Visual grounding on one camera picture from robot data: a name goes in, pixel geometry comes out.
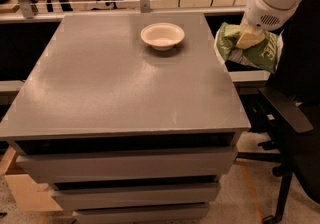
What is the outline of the green jalapeno chip bag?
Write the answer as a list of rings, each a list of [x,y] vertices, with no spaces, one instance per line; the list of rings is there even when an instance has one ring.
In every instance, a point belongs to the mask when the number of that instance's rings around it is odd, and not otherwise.
[[[265,33],[265,39],[247,49],[236,47],[240,26],[223,22],[215,36],[215,51],[220,61],[232,61],[274,74],[277,70],[283,48],[280,35]]]

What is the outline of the white paper bowl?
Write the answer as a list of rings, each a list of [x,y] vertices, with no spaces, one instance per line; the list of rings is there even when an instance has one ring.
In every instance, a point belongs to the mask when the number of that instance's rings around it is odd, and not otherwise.
[[[172,23],[154,23],[143,28],[140,36],[153,49],[167,51],[183,41],[185,32]]]

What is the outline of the black office chair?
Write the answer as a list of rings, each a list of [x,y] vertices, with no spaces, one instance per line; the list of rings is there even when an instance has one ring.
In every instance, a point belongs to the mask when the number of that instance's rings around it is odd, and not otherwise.
[[[276,73],[245,103],[254,129],[267,132],[270,139],[259,144],[262,153],[237,155],[280,164],[272,169],[281,179],[276,213],[263,224],[282,220],[292,178],[320,203],[320,0],[302,0],[281,39]]]

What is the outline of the grey drawer cabinet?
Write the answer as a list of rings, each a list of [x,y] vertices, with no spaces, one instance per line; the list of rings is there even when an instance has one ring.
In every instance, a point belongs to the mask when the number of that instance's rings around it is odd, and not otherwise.
[[[154,23],[185,32],[167,51]],[[249,127],[201,14],[65,17],[2,120],[18,165],[80,224],[201,218]]]

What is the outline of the wooden board on floor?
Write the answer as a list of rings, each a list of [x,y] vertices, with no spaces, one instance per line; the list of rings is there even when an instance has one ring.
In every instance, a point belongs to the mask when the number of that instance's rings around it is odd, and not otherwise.
[[[19,210],[24,212],[56,212],[61,207],[51,196],[46,183],[36,183],[17,163],[18,154],[9,147],[0,160],[4,176]]]

